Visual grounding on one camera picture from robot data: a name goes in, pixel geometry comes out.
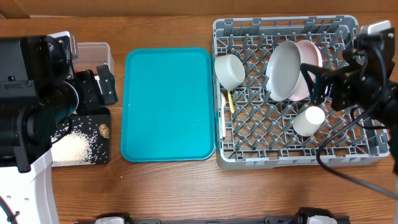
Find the yellow plastic spoon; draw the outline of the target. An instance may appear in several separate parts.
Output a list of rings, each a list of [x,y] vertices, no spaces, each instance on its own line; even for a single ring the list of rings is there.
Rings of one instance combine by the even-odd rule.
[[[234,108],[233,97],[232,97],[231,91],[228,90],[227,94],[228,94],[228,103],[229,103],[230,112],[232,115],[234,115],[235,108]]]

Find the white paper cup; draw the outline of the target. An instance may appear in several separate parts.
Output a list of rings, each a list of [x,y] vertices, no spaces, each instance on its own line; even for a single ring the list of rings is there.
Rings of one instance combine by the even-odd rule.
[[[293,129],[297,134],[309,137],[317,132],[324,120],[324,111],[317,106],[311,106],[294,118]]]

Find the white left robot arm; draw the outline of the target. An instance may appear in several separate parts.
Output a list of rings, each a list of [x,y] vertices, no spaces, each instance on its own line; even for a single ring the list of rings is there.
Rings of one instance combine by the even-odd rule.
[[[108,162],[117,101],[107,44],[1,39],[2,223],[58,223],[52,169]]]

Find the brown food scrap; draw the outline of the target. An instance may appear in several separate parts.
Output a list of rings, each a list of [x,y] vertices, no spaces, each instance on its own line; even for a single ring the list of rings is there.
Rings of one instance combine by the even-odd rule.
[[[98,129],[99,129],[100,135],[103,138],[105,138],[105,139],[109,138],[109,127],[106,124],[101,124]]]

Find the large pinkish white plate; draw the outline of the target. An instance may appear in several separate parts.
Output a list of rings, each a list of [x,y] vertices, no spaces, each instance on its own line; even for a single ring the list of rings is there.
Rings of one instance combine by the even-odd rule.
[[[301,40],[298,41],[296,44],[302,53],[301,63],[307,63],[318,67],[323,66],[321,53],[315,44],[313,44],[309,40]],[[289,100],[300,101],[308,96],[308,86],[304,79],[304,76],[302,75],[302,72],[300,72],[297,84],[295,86],[295,90],[293,92],[293,95],[289,97]]]

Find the grey bowl of rice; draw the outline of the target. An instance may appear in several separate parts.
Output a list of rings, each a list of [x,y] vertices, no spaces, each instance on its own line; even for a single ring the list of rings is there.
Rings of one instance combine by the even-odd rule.
[[[244,66],[233,54],[222,55],[215,59],[215,74],[220,84],[228,91],[240,86],[245,79]]]

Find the small grey plate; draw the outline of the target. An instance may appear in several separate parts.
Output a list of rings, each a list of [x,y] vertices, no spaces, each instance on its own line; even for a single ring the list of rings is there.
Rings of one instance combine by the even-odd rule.
[[[298,90],[302,58],[301,49],[291,40],[280,43],[271,53],[266,68],[266,90],[272,100],[286,100]]]

